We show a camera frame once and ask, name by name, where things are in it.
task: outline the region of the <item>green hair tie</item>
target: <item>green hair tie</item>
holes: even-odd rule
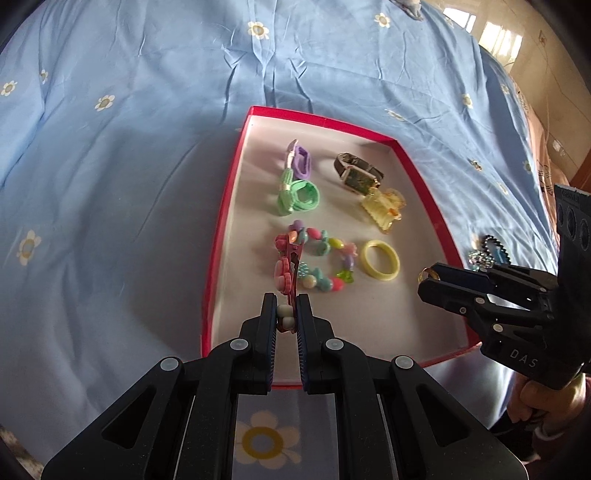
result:
[[[281,216],[292,212],[314,210],[320,203],[318,187],[309,180],[294,181],[294,171],[286,168],[281,174],[277,205]]]

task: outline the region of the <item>screw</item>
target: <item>screw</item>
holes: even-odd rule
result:
[[[160,368],[165,372],[171,372],[178,367],[178,360],[176,358],[168,357],[160,362]]]
[[[338,338],[331,338],[330,340],[326,341],[326,348],[328,350],[340,350],[345,346],[342,340]]]
[[[232,350],[244,350],[248,348],[248,341],[244,338],[235,338],[230,342],[230,348]]]
[[[414,365],[413,359],[406,355],[396,357],[394,363],[398,368],[404,368],[405,370],[408,370]]]

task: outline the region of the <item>yellow bead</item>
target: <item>yellow bead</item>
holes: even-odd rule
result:
[[[338,238],[334,238],[334,237],[329,238],[329,245],[332,248],[336,248],[337,250],[340,250],[341,248],[343,248],[345,246],[345,244],[341,240],[339,240]]]

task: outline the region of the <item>plastic bracelet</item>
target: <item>plastic bracelet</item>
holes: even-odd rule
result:
[[[383,273],[376,270],[368,261],[368,251],[370,248],[376,247],[381,249],[386,255],[388,256],[390,263],[392,265],[392,272],[391,273]],[[361,249],[361,253],[359,254],[359,259],[361,260],[361,264],[365,269],[367,275],[373,277],[377,280],[382,281],[390,281],[396,278],[398,272],[400,272],[400,259],[398,258],[398,254],[396,250],[394,250],[390,245],[386,242],[382,242],[381,240],[370,240],[367,242],[363,248]]]

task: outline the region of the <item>das logo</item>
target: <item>das logo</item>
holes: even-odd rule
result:
[[[527,355],[520,355],[519,350],[517,350],[517,349],[513,349],[513,351],[511,352],[511,358],[518,358],[519,359],[519,360],[517,360],[518,362],[525,364],[530,368],[534,368],[536,366],[536,364],[538,363],[537,358],[532,358],[528,362]]]

